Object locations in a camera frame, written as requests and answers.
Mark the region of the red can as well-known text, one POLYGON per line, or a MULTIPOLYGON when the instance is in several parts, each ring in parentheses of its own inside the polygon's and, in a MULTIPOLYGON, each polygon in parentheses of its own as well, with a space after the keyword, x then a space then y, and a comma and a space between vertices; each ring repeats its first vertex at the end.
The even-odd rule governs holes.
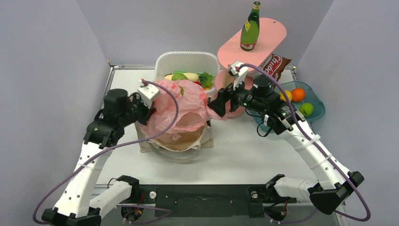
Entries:
POLYGON ((257 66, 262 68, 268 75, 273 77, 276 81, 281 78, 282 72, 286 66, 291 63, 291 59, 282 57, 280 55, 270 53, 261 63, 257 66))

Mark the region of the white radish with leaves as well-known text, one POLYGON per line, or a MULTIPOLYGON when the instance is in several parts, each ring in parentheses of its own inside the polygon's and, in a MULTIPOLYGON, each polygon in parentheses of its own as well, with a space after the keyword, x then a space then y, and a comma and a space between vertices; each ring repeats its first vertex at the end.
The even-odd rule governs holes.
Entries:
MULTIPOLYGON (((188 80, 200 85, 204 90, 209 90, 214 86, 214 76, 207 73, 192 73, 192 72, 177 72, 173 73, 183 73, 188 77, 188 80)), ((171 80, 173 73, 164 76, 166 80, 171 80)))

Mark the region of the beige canvas tote bag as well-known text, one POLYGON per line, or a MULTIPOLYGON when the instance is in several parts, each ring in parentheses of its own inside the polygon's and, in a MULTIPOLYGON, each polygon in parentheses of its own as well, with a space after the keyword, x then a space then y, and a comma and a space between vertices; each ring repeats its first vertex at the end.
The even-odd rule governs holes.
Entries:
POLYGON ((206 121, 197 131, 176 134, 171 138, 154 138, 139 144, 141 153, 155 153, 160 158, 180 164, 193 161, 200 149, 212 148, 214 146, 211 121, 206 121), (184 153, 193 151, 192 155, 178 159, 164 154, 164 152, 184 153))

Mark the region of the green glass bottle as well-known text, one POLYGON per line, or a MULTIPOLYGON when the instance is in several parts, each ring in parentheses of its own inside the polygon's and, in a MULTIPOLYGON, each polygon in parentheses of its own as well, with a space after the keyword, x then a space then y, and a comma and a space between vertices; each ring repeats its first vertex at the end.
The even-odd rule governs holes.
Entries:
POLYGON ((252 51, 258 41, 260 33, 260 7, 261 2, 253 2, 251 12, 243 25, 240 36, 240 47, 244 51, 252 51))

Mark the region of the pink three-tier shelf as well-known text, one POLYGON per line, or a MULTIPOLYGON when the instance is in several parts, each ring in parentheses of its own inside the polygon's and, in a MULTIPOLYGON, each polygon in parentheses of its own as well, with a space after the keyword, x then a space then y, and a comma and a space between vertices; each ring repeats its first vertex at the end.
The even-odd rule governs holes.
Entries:
POLYGON ((260 66, 268 55, 285 39, 287 30, 285 26, 271 18, 260 18, 260 33, 255 49, 252 51, 244 51, 239 46, 241 30, 231 36, 218 50, 217 59, 221 66, 221 72, 215 78, 215 87, 217 90, 234 82, 233 77, 228 75, 227 67, 235 62, 253 64, 260 66))

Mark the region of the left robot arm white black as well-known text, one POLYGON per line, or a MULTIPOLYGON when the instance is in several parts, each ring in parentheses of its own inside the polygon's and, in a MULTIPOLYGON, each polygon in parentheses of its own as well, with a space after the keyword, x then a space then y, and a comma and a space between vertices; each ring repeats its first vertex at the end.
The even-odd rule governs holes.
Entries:
POLYGON ((125 134, 124 128, 146 123, 155 111, 153 101, 160 91, 153 85, 141 87, 129 95, 124 89, 111 89, 104 106, 87 126, 81 153, 72 177, 54 207, 44 210, 41 219, 51 226, 99 226, 116 205, 126 199, 140 198, 138 180, 122 176, 96 198, 92 198, 100 173, 114 147, 125 134))

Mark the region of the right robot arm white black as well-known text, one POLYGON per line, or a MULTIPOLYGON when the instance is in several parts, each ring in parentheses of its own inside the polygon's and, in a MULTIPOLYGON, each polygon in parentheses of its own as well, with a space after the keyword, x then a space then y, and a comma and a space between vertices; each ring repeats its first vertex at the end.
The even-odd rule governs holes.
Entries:
POLYGON ((328 151, 319 150, 323 147, 320 137, 312 132, 299 110, 291 113, 287 102, 281 100, 266 76, 256 76, 251 89, 246 89, 244 83, 236 88, 230 84, 220 89, 208 107, 224 116, 227 102, 231 104, 231 112, 239 107, 257 112, 270 130, 294 148, 317 178, 309 181, 278 174, 266 184, 266 196, 270 201, 278 202, 286 197, 306 200, 320 212, 330 215, 353 193, 353 187, 364 181, 360 172, 351 172, 328 151))

